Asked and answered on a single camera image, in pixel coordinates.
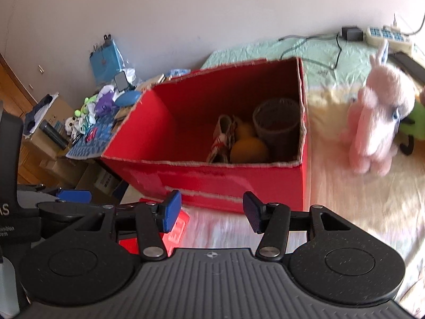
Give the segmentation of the small red gift box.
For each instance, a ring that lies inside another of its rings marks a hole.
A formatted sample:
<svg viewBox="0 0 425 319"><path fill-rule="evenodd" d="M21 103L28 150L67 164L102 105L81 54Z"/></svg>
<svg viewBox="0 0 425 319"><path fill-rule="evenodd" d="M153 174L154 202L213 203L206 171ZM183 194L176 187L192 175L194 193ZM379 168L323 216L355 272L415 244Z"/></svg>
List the small red gift box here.
<svg viewBox="0 0 425 319"><path fill-rule="evenodd" d="M189 223L189 215L181 209L181 194L176 192L163 202L135 202L121 204L117 207L121 211L133 211L137 206L144 204L149 207L152 216L159 229L168 256L173 250L181 245L181 241ZM139 254L136 237L135 221L132 218L118 218L117 229L119 231L119 244L131 254Z"/></svg>

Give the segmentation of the orange fruit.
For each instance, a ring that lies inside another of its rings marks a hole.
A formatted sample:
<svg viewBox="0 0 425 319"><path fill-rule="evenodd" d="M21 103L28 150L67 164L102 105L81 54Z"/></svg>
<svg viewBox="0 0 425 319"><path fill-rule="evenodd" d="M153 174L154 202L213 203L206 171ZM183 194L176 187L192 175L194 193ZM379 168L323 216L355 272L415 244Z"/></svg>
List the orange fruit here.
<svg viewBox="0 0 425 319"><path fill-rule="evenodd" d="M265 163L268 158L266 144L257 137L238 140L231 149L232 163Z"/></svg>

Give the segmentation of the large red cardboard box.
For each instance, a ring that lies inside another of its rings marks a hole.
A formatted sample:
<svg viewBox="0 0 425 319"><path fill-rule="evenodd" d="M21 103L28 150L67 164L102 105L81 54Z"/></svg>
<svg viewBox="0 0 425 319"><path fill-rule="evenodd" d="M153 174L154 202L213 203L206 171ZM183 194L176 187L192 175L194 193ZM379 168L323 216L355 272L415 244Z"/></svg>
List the large red cardboard box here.
<svg viewBox="0 0 425 319"><path fill-rule="evenodd" d="M208 163L222 115L250 121L271 99L298 103L297 132L281 163ZM255 60L208 68L145 91L101 159L145 197L174 189L184 204L241 212L244 192L302 210L307 174L307 114L303 62Z"/></svg>

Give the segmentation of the brown paper cup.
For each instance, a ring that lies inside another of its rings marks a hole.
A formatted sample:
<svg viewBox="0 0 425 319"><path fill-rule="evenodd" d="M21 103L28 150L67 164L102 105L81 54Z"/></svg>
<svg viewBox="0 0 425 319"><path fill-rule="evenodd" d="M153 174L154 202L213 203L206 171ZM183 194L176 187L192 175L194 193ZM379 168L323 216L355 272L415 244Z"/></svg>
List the brown paper cup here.
<svg viewBox="0 0 425 319"><path fill-rule="evenodd" d="M297 102L288 98L266 101L255 109L253 122L273 162L289 162L298 157L300 106Z"/></svg>

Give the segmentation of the stack of books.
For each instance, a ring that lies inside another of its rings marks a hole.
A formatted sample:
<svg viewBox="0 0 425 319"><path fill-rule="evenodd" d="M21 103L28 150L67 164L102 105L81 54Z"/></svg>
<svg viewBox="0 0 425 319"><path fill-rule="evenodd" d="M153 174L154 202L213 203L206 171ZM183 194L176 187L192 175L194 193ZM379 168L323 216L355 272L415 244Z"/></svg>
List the stack of books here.
<svg viewBox="0 0 425 319"><path fill-rule="evenodd" d="M139 84L134 90L140 91L141 95L143 95L147 90L151 89L155 85L158 85L158 84L164 82L165 79L166 79L166 76L164 74L159 74L158 76L155 76L154 78L150 78L147 81L144 81L143 83ZM116 115L114 116L114 120L115 121L121 121L124 118L126 118L126 116L130 113L133 106L120 108L118 110L118 112L116 113Z"/></svg>

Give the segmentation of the blue oval case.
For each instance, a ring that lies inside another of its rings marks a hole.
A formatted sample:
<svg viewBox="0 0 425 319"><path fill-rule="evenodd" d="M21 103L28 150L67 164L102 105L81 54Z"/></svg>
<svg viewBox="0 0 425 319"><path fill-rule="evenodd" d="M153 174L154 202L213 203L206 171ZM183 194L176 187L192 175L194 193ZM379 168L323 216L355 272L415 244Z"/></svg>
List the blue oval case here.
<svg viewBox="0 0 425 319"><path fill-rule="evenodd" d="M141 97L141 92L136 90L125 91L114 101L117 107L130 107L133 106Z"/></svg>

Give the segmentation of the purple plush toy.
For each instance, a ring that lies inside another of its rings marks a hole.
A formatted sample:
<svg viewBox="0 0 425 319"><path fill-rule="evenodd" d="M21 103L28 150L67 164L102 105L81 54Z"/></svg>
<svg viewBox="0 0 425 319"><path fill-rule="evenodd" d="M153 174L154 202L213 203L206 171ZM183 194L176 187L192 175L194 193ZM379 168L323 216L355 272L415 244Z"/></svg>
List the purple plush toy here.
<svg viewBox="0 0 425 319"><path fill-rule="evenodd" d="M113 98L114 98L114 92L109 91L106 94L103 94L98 99L94 108L96 117L103 117L111 113L111 111L113 111L113 109L116 107L116 104Z"/></svg>

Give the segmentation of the pink plush rabbit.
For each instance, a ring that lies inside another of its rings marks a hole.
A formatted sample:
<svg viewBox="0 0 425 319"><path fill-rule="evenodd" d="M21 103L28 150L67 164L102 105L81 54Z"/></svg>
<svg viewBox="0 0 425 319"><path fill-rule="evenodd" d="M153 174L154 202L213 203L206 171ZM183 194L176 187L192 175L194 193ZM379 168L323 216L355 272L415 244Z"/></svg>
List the pink plush rabbit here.
<svg viewBox="0 0 425 319"><path fill-rule="evenodd" d="M341 140L349 145L349 163L356 174L386 175L398 152L394 144L402 119L414 108L414 82L388 63L385 40L369 57L371 70L347 113Z"/></svg>

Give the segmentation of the green bed sheet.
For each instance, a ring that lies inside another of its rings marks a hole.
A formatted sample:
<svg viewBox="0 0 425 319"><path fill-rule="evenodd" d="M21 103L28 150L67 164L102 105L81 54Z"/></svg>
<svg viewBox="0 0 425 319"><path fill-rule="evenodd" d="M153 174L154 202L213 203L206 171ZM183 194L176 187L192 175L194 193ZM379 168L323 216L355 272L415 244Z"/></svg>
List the green bed sheet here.
<svg viewBox="0 0 425 319"><path fill-rule="evenodd" d="M265 58L299 57L307 86L308 183L305 203L322 204L396 249L406 264L397 301L424 316L424 144L398 153L381 177L357 174L349 162L354 130L348 110L370 72L374 47L344 40L253 43L213 52L205 68Z"/></svg>

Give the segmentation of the blue paper bag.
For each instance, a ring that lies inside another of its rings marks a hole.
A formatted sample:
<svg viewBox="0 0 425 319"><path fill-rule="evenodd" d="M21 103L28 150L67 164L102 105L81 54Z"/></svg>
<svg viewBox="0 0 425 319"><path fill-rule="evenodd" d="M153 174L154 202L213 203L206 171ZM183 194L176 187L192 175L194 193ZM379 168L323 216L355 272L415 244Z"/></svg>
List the blue paper bag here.
<svg viewBox="0 0 425 319"><path fill-rule="evenodd" d="M89 56L97 86L109 83L125 68L125 62L111 34L103 36L103 43L95 44Z"/></svg>

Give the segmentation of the green yellow plush toy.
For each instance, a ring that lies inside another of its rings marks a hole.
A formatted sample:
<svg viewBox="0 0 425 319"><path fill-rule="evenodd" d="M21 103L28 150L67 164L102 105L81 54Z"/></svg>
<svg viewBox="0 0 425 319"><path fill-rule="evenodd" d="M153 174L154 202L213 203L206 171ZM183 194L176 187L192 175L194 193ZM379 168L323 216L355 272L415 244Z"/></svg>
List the green yellow plush toy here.
<svg viewBox="0 0 425 319"><path fill-rule="evenodd" d="M399 132L408 137L408 143L402 143L399 148L406 156L411 155L414 151L416 140L425 140L424 112L424 105L419 100L416 100L411 113L401 120Z"/></svg>

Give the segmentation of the black power adapter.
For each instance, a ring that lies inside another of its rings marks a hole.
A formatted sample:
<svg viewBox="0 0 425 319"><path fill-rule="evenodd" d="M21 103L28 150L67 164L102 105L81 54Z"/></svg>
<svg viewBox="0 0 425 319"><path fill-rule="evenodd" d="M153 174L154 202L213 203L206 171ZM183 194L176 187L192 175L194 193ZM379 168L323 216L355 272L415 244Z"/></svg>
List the black power adapter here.
<svg viewBox="0 0 425 319"><path fill-rule="evenodd" d="M344 26L341 28L341 36L348 42L362 42L363 31L357 26Z"/></svg>

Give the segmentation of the black flat remote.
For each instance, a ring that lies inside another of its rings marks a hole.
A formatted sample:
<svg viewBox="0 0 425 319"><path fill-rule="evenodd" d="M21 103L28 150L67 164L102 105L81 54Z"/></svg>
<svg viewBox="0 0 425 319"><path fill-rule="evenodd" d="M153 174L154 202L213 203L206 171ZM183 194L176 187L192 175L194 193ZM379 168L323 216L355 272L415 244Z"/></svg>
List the black flat remote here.
<svg viewBox="0 0 425 319"><path fill-rule="evenodd" d="M425 68L404 52L391 53L389 59L399 68L409 74L421 86L425 84Z"/></svg>

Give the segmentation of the white power strip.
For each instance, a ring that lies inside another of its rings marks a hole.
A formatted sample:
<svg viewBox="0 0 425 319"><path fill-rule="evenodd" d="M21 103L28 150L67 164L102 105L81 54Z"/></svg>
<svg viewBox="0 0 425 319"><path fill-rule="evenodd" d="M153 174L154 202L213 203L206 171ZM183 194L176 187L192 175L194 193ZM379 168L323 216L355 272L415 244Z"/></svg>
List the white power strip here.
<svg viewBox="0 0 425 319"><path fill-rule="evenodd" d="M400 32L395 27L368 27L365 31L365 38L368 45L376 48L386 40L389 44L389 49L394 52L403 52L407 55L412 53L413 43L407 35Z"/></svg>

